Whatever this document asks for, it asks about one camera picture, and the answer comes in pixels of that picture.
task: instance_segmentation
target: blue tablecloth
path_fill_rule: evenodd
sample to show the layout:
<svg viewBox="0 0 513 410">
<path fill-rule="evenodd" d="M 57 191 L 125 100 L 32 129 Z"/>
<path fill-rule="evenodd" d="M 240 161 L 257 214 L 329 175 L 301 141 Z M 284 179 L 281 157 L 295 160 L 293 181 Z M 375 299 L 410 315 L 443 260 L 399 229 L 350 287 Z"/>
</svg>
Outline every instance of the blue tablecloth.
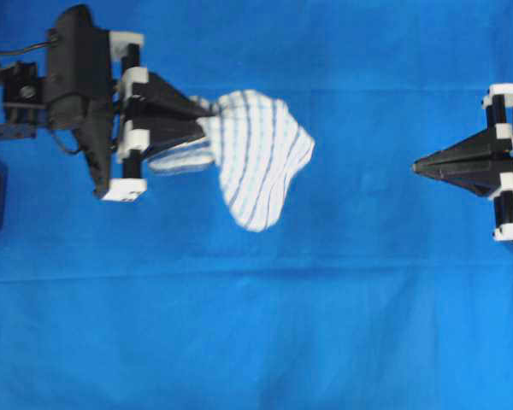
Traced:
<svg viewBox="0 0 513 410">
<path fill-rule="evenodd" d="M 73 4 L 0 1 L 0 49 Z M 251 234 L 215 169 L 105 203 L 46 132 L 0 143 L 0 410 L 513 409 L 513 247 L 489 202 L 410 170 L 513 82 L 513 0 L 91 8 L 187 94 L 283 98 L 315 154 Z"/>
</svg>

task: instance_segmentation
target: white cloth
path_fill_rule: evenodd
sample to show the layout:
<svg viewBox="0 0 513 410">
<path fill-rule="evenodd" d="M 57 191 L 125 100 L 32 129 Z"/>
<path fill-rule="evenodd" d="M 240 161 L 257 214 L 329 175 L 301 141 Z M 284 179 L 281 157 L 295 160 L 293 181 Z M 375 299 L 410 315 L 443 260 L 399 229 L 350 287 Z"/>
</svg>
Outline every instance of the white cloth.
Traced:
<svg viewBox="0 0 513 410">
<path fill-rule="evenodd" d="M 292 118 L 285 102 L 256 91 L 235 91 L 210 103 L 216 116 L 198 119 L 205 138 L 150 160 L 167 175 L 220 168 L 224 200 L 238 225 L 262 231 L 277 222 L 295 174 L 309 161 L 314 140 Z"/>
</svg>

